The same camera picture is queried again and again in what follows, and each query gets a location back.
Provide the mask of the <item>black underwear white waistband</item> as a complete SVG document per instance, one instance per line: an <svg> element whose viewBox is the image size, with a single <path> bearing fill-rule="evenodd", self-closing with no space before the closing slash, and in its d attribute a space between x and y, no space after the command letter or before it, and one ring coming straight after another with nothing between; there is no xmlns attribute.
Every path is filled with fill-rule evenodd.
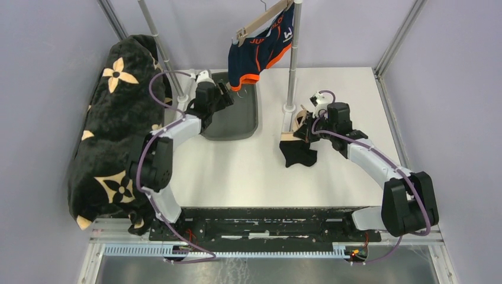
<svg viewBox="0 0 502 284"><path fill-rule="evenodd" d="M295 164L311 167L317 162L317 151L310 149L310 142L295 136L295 132L305 126L308 114L306 109L301 110L293 120L292 130L281 133L279 149L285 159L286 168Z"/></svg>

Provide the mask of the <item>navy orange underwear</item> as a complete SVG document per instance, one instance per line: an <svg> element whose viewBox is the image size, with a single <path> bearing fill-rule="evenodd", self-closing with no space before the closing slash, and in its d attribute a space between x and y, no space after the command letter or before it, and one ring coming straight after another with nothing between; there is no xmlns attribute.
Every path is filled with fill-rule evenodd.
<svg viewBox="0 0 502 284"><path fill-rule="evenodd" d="M243 85L256 84L260 73L281 60L291 48L294 33L295 5L281 11L269 27L243 44L231 45L227 60L229 85L232 91Z"/></svg>

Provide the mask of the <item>wooden clip hanger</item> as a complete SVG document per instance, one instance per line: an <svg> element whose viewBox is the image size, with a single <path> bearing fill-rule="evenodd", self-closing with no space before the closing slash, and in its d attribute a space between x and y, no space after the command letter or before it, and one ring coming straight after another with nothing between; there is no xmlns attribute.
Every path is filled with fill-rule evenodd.
<svg viewBox="0 0 502 284"><path fill-rule="evenodd" d="M240 47L243 44L244 40L248 38L251 33L255 32L261 26L265 25L269 20L271 20L280 12L287 10L293 3L293 0L280 0L275 5L266 9L257 18L248 23L248 25L245 25L236 31L236 35L232 39L232 44L237 44Z"/></svg>

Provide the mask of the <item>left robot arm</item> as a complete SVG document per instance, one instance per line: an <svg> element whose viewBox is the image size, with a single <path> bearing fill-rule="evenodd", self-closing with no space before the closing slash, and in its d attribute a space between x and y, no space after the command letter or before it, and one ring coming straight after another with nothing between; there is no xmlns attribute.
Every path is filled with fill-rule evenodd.
<svg viewBox="0 0 502 284"><path fill-rule="evenodd" d="M186 233L186 224L178 220L181 206L170 188L174 151L203 133L212 123L213 115L233 103L222 80L200 82L185 116L159 130L133 138L125 172L146 195L156 218L165 222L163 232L171 240L180 240Z"/></svg>

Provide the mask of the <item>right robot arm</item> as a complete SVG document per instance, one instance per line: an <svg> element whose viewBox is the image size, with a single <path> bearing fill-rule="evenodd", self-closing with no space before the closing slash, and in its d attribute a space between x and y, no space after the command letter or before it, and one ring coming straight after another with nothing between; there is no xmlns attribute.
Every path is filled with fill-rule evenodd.
<svg viewBox="0 0 502 284"><path fill-rule="evenodd" d="M361 130L353 128L347 103L334 102L319 112L300 111L294 120L294 151L288 165L313 165L313 142L329 140L334 150L358 165L382 189L382 204L357 209L342 225L342 233L357 241L367 230L386 231L394 237L427 235L439 222L432 178L391 160Z"/></svg>

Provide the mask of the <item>white right pole base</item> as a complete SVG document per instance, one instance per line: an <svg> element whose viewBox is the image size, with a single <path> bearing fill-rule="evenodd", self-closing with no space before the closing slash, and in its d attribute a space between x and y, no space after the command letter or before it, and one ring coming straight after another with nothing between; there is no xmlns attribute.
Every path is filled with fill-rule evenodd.
<svg viewBox="0 0 502 284"><path fill-rule="evenodd" d="M293 103L291 105L284 104L282 107L284 116L282 121L281 133L288 133L292 130L294 115L296 113L296 105Z"/></svg>

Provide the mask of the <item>grey plastic basin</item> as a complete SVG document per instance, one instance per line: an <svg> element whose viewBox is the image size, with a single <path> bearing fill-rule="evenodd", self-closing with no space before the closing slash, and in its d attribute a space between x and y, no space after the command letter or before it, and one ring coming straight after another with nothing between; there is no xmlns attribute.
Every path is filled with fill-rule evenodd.
<svg viewBox="0 0 502 284"><path fill-rule="evenodd" d="M233 105L216 112L202 136L211 141L234 141L251 137L259 123L256 86L242 85L238 91L233 91L227 72L212 72L211 77L214 82L225 84Z"/></svg>

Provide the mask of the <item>left metal rack pole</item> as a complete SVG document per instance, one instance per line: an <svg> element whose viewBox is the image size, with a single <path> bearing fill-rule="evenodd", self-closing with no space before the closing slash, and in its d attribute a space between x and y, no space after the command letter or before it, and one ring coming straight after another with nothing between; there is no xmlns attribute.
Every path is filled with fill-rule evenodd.
<svg viewBox="0 0 502 284"><path fill-rule="evenodd" d="M175 73L175 70L170 62L169 52L160 39L160 34L159 34L157 27L153 21L153 17L151 16L151 13L147 7L146 1L145 0L138 0L137 2L138 2L138 5L141 9L141 12L144 16L144 19L146 20L146 23L149 27L149 30L150 30L150 32L156 42L160 56L166 66L166 70L169 72L169 76L172 79L173 86L178 94L178 101L179 102L186 102L186 100L188 99L188 96L184 93L184 91L181 87L181 84L178 80L178 77Z"/></svg>

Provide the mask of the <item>metal rack pole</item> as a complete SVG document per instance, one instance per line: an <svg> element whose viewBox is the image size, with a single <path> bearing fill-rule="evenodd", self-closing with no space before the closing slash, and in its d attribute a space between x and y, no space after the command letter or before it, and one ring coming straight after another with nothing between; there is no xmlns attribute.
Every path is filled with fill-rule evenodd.
<svg viewBox="0 0 502 284"><path fill-rule="evenodd" d="M166 70L169 72L169 76L172 79L173 86L178 94L178 101L179 102L186 102L186 100L188 99L188 96L184 93L184 91L181 87L181 84L178 80L178 77L175 73L175 70L170 62L169 52L160 39L160 34L159 34L157 27L153 21L153 17L151 16L151 13L147 7L146 1L145 0L138 0L137 2L138 2L138 5L141 9L141 12L144 16L144 19L146 20L146 23L149 27L149 30L150 30L150 32L156 42L160 56L166 66Z"/></svg>
<svg viewBox="0 0 502 284"><path fill-rule="evenodd" d="M289 65L288 92L287 100L284 105L286 112L292 112L295 109L294 94L297 71L297 56L298 56L298 41L300 36L300 21L302 12L302 0L294 0L294 19L293 19L293 34L291 42L291 55Z"/></svg>

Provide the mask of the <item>black floral plush blanket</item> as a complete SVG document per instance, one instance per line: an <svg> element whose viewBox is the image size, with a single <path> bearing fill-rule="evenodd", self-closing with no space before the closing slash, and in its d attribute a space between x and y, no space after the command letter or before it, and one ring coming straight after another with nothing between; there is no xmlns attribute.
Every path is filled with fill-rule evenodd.
<svg viewBox="0 0 502 284"><path fill-rule="evenodd" d="M128 218L128 232L149 230L154 210L126 173L133 138L161 128L172 87L162 76L150 35L131 35L110 48L69 169L69 212L80 229L97 218Z"/></svg>

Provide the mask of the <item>right metal rack pole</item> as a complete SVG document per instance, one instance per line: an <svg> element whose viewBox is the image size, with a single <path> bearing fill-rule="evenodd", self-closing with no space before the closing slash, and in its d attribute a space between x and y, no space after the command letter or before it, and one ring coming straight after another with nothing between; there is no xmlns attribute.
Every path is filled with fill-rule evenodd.
<svg viewBox="0 0 502 284"><path fill-rule="evenodd" d="M293 19L293 34L291 42L291 55L289 65L288 92L287 100L284 105L286 112L292 112L295 109L294 94L297 71L297 56L298 56L298 41L300 36L300 21L302 12L302 0L294 0L294 19Z"/></svg>

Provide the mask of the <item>aluminium frame rail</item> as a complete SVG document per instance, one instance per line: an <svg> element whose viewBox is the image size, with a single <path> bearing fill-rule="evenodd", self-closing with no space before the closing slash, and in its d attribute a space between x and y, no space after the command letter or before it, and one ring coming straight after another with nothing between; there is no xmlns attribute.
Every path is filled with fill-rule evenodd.
<svg viewBox="0 0 502 284"><path fill-rule="evenodd" d="M387 49L384 51L384 54L378 64L374 68L376 78L382 78L385 75L393 58L397 54L399 48L406 39L407 34L410 32L413 24L416 22L416 19L419 17L426 4L427 0L416 0L413 2L413 5L407 13L405 19L398 28Z"/></svg>

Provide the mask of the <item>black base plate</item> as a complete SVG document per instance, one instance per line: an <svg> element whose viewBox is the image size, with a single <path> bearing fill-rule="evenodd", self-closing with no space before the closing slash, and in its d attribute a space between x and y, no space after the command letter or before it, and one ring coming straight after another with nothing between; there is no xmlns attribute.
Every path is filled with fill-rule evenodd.
<svg viewBox="0 0 502 284"><path fill-rule="evenodd" d="M350 207L183 207L176 232L213 252L321 252L333 243L380 242L355 227Z"/></svg>

